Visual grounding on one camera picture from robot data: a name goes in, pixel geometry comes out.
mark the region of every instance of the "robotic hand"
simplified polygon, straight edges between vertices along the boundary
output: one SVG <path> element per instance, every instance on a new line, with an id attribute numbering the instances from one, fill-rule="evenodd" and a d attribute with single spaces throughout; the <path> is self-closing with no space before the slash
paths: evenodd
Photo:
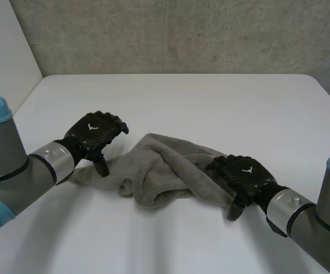
<path id="1" fill-rule="evenodd" d="M 0 97 L 0 227 L 14 219 L 53 186 L 69 179 L 87 159 L 102 176 L 109 174 L 102 154 L 128 127 L 109 113 L 89 113 L 61 140 L 26 155 L 11 111 Z"/>
<path id="2" fill-rule="evenodd" d="M 234 192 L 235 200 L 227 215 L 229 221 L 237 220 L 246 206 L 255 204 L 257 194 L 264 186 L 277 184 L 269 171 L 251 157 L 220 156 L 215 158 L 207 168 L 215 170 L 224 179 L 218 181 L 221 188 Z"/>
<path id="3" fill-rule="evenodd" d="M 109 170 L 102 150 L 121 132 L 128 134 L 129 130 L 118 116 L 97 111 L 81 118 L 65 134 L 65 139 L 56 142 L 77 141 L 83 153 L 81 158 L 92 161 L 98 174 L 105 177 L 109 175 Z"/>
<path id="4" fill-rule="evenodd" d="M 215 183 L 233 192 L 228 220 L 237 220 L 246 206 L 257 204 L 274 232 L 289 236 L 330 272 L 330 158 L 327 167 L 317 205 L 278 185 L 269 171 L 250 157 L 220 156 L 208 169 L 223 179 Z"/>

